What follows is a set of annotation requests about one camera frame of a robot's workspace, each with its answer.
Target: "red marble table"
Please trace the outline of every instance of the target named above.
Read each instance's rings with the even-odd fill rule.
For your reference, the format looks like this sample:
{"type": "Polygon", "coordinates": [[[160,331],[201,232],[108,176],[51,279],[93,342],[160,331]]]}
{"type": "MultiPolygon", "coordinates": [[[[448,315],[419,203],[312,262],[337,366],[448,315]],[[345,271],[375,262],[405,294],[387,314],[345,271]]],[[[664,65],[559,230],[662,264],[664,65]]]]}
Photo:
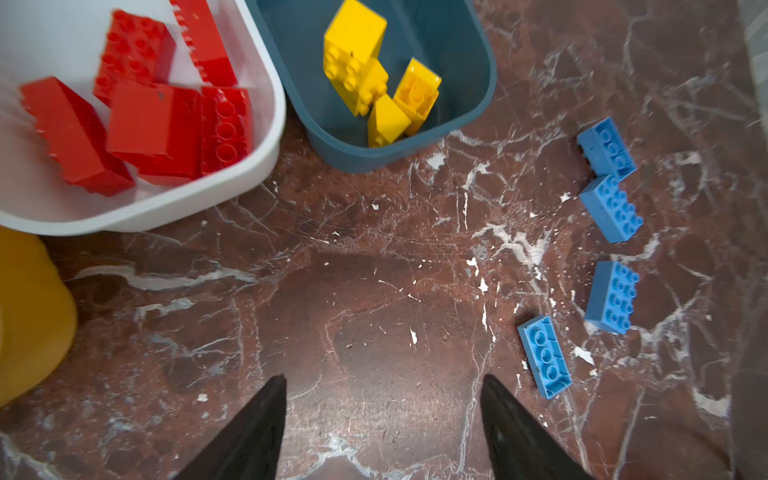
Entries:
{"type": "Polygon", "coordinates": [[[494,373],[595,478],[765,478],[768,155],[734,0],[477,0],[493,103],[366,175],[291,113],[258,188],[146,233],[49,238],[80,327],[0,412],[0,477],[170,478],[273,375],[280,478],[492,478],[494,373]],[[574,136],[608,115],[645,225],[606,243],[574,136]],[[595,262],[641,275],[626,336],[583,321],[595,262]],[[552,316],[543,399],[516,326],[552,316]]]}

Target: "white container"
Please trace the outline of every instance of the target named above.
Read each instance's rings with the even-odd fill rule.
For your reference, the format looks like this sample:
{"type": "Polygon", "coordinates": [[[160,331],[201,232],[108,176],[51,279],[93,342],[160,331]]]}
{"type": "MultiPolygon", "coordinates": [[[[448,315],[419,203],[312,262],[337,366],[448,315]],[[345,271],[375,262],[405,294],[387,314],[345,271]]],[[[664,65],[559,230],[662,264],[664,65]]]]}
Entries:
{"type": "Polygon", "coordinates": [[[91,91],[115,8],[164,22],[177,44],[169,83],[201,85],[170,2],[0,0],[0,224],[59,236],[149,230],[235,197],[269,176],[285,127],[283,85],[245,1],[209,4],[239,84],[250,93],[256,149],[241,162],[180,187],[136,178],[134,189],[107,198],[58,176],[47,143],[21,106],[18,87],[54,75],[91,102],[107,125],[109,109],[91,91]]]}

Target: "blue building block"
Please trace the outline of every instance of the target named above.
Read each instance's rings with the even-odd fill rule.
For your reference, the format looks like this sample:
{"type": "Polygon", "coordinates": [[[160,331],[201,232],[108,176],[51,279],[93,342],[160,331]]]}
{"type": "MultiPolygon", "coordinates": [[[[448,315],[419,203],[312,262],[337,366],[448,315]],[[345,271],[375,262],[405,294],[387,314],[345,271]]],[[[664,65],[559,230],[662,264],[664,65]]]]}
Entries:
{"type": "Polygon", "coordinates": [[[573,380],[549,315],[539,315],[523,323],[518,332],[538,391],[549,400],[568,388],[573,380]]]}
{"type": "Polygon", "coordinates": [[[613,175],[596,178],[578,197],[609,243],[626,242],[643,224],[613,175]]]}
{"type": "Polygon", "coordinates": [[[622,181],[637,170],[611,117],[581,132],[576,142],[598,176],[613,174],[622,181]]]}
{"type": "Polygon", "coordinates": [[[639,279],[619,262],[598,262],[584,319],[606,332],[624,335],[631,325],[639,279]]]}

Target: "yellow bucket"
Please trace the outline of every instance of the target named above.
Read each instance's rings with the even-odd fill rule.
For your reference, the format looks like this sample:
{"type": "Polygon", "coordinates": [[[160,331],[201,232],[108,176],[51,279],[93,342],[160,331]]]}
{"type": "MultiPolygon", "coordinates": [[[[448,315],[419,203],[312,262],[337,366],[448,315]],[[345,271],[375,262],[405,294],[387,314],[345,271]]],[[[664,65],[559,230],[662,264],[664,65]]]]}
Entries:
{"type": "Polygon", "coordinates": [[[76,326],[72,295],[40,239],[0,227],[0,407],[54,371],[76,326]]]}

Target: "teal plastic bin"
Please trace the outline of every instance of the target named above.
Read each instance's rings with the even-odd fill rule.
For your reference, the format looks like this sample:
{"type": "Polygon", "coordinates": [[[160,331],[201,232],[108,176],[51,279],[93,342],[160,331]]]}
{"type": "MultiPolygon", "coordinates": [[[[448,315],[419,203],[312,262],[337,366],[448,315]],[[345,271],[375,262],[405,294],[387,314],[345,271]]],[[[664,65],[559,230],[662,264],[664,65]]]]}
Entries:
{"type": "Polygon", "coordinates": [[[354,117],[323,73],[323,36],[342,0],[246,0],[310,143],[329,165],[364,173],[414,154],[477,118],[496,85],[493,50],[469,0],[362,0],[387,20],[379,61],[392,95],[415,57],[442,77],[418,134],[368,148],[368,117],[354,117]]]}

